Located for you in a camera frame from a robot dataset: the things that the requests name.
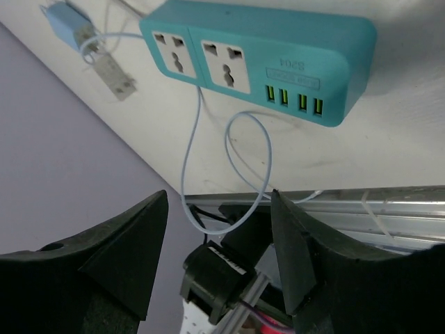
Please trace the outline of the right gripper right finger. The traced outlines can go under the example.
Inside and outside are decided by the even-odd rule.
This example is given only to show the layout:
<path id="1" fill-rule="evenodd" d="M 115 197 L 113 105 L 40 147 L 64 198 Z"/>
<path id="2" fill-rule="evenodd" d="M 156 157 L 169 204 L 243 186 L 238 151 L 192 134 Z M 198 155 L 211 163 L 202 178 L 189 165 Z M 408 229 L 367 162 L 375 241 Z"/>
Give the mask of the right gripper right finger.
<path id="1" fill-rule="evenodd" d="M 443 333 L 444 246 L 366 245 L 279 191 L 270 203 L 286 313 L 297 333 Z"/>

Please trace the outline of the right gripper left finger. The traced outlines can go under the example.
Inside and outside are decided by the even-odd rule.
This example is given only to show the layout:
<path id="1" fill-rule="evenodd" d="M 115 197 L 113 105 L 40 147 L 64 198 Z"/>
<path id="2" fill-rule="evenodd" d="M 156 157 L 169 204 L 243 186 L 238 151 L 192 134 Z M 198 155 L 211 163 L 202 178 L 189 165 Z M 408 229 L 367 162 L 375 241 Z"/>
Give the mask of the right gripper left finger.
<path id="1" fill-rule="evenodd" d="M 136 333 L 147 317 L 168 220 L 157 191 L 39 250 L 1 256 L 2 333 Z"/>

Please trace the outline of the teal power strip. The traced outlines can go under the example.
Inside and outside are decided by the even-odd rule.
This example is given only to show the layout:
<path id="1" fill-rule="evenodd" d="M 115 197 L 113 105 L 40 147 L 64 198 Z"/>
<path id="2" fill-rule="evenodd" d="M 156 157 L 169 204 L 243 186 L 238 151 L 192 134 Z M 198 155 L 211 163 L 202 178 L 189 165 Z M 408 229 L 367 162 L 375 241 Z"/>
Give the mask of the teal power strip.
<path id="1" fill-rule="evenodd" d="M 139 23 L 167 77 L 336 127 L 366 90 L 377 31 L 363 17 L 167 1 Z"/>

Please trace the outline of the light blue USB charger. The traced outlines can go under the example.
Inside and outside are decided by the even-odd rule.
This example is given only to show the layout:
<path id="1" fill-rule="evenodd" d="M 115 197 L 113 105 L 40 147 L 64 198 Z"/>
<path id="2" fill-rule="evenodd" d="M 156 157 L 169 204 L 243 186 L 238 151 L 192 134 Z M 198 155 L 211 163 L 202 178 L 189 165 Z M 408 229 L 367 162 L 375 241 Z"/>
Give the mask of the light blue USB charger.
<path id="1" fill-rule="evenodd" d="M 89 18 L 66 1 L 39 5 L 39 8 L 55 35 L 75 51 L 80 52 L 81 45 L 97 35 Z"/>

